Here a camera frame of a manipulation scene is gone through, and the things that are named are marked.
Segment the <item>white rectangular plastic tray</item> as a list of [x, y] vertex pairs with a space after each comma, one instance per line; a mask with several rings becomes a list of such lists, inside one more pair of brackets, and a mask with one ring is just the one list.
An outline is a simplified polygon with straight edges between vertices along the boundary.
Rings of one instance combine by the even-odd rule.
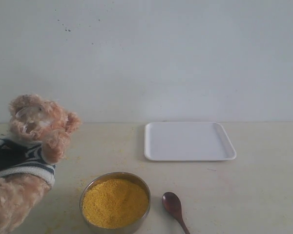
[[144, 156], [151, 161], [227, 161], [236, 150], [217, 122], [151, 122], [145, 125]]

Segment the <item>steel bowl of yellow millet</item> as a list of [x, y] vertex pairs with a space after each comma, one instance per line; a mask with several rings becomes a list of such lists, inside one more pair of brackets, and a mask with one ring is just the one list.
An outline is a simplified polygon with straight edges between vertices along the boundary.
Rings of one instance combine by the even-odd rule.
[[80, 211], [94, 234], [134, 234], [146, 219], [150, 202], [149, 187], [140, 177], [112, 172], [87, 185]]

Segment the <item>dark brown wooden spoon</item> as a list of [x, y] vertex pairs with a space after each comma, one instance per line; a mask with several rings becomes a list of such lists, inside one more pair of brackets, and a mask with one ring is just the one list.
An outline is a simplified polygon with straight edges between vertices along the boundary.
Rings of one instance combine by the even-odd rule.
[[164, 209], [180, 224], [184, 233], [190, 234], [182, 216], [182, 205], [179, 197], [173, 192], [165, 192], [162, 196]]

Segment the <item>tan teddy bear striped sweater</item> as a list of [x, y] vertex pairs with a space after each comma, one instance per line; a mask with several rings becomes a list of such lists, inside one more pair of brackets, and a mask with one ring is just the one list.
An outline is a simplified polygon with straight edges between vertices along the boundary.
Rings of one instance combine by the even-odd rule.
[[76, 113], [38, 95], [17, 96], [9, 112], [9, 128], [0, 139], [10, 139], [27, 150], [25, 162], [0, 171], [0, 234], [21, 225], [52, 189], [56, 165], [81, 124]]

